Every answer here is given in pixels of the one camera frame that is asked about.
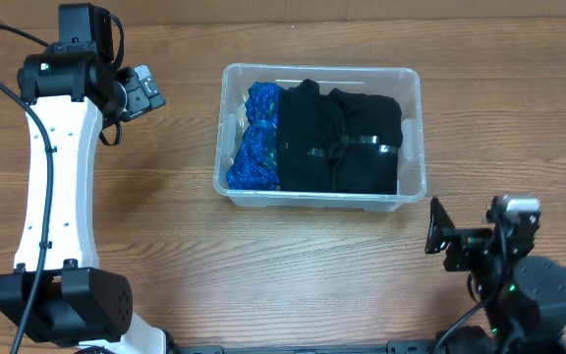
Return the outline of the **black garment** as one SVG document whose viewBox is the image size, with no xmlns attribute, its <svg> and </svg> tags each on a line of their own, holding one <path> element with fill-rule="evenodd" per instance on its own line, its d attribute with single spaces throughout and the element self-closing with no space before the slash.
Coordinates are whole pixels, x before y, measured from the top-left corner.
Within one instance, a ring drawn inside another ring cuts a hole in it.
<svg viewBox="0 0 566 354">
<path fill-rule="evenodd" d="M 395 195 L 403 143 L 402 109 L 390 96 L 333 89 L 329 97 L 344 119 L 343 155 L 336 163 L 335 190 Z"/>
<path fill-rule="evenodd" d="M 312 80 L 280 91 L 277 168 L 282 191 L 332 190 L 328 150 L 339 118 L 337 105 Z"/>
</svg>

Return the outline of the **sparkly blue knit garment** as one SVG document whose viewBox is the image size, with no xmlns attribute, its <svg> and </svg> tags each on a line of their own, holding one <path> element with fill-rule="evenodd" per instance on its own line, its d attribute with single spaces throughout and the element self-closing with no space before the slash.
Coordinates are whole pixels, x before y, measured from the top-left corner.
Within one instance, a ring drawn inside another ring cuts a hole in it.
<svg viewBox="0 0 566 354">
<path fill-rule="evenodd" d="M 249 123 L 226 174 L 231 190 L 274 191 L 279 187 L 277 131 L 282 88 L 254 82 L 245 103 Z"/>
</svg>

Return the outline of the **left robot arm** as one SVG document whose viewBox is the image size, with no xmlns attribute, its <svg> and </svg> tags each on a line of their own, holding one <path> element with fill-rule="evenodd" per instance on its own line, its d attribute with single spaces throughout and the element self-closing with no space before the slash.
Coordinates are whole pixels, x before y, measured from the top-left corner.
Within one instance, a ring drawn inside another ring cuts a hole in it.
<svg viewBox="0 0 566 354">
<path fill-rule="evenodd" d="M 0 312 L 18 338 L 81 353 L 172 353 L 170 334 L 134 309 L 129 280 L 100 267 L 92 226 L 93 168 L 104 130 L 165 100 L 146 66 L 123 65 L 119 19 L 88 4 L 58 9 L 59 38 L 30 55 L 14 94 L 28 117 L 25 226 Z"/>
</svg>

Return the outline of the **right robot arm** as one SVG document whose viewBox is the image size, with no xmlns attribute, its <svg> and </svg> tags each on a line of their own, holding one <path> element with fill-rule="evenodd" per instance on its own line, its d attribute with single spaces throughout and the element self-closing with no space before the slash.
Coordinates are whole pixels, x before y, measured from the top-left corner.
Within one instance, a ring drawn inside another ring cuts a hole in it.
<svg viewBox="0 0 566 354">
<path fill-rule="evenodd" d="M 458 228 L 431 199 L 424 249 L 468 273 L 476 304 L 437 333 L 430 352 L 566 353 L 566 267 L 533 255 L 540 217 L 534 197 L 496 196 L 483 227 Z"/>
</svg>

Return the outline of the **clear plastic storage bin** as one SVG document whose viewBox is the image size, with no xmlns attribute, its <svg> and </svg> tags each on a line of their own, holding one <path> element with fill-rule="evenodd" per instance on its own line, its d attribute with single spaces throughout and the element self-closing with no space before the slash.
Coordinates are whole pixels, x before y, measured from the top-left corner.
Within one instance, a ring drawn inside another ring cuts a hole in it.
<svg viewBox="0 0 566 354">
<path fill-rule="evenodd" d="M 311 79 L 322 94 L 332 89 L 391 96 L 402 110 L 403 143 L 398 151 L 397 193 L 345 194 L 232 190 L 226 173 L 233 165 L 243 134 L 249 127 L 245 103 L 255 82 L 275 83 L 283 89 Z M 327 67 L 233 63 L 223 72 L 216 155 L 213 172 L 216 192 L 238 207 L 356 208 L 391 212 L 425 197 L 425 135 L 421 79 L 410 68 Z"/>
</svg>

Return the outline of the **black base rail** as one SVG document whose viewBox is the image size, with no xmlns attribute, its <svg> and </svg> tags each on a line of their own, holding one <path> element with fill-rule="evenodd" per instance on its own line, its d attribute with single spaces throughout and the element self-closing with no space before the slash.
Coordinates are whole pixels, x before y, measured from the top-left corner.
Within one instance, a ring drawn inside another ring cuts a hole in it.
<svg viewBox="0 0 566 354">
<path fill-rule="evenodd" d="M 233 348 L 220 345 L 178 345 L 169 342 L 173 354 L 428 354 L 434 341 L 429 339 L 389 340 L 385 344 L 335 346 L 268 346 Z"/>
</svg>

